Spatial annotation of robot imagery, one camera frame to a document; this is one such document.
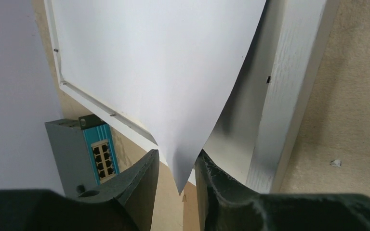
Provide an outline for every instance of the white sheet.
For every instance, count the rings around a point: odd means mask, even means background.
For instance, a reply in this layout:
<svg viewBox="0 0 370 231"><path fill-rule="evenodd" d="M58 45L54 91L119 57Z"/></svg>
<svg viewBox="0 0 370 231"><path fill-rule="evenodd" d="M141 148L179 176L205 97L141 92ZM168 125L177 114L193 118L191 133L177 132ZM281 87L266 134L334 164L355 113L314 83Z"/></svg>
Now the white sheet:
<svg viewBox="0 0 370 231"><path fill-rule="evenodd" d="M63 78L151 133L182 191L265 0L53 0Z"/></svg>

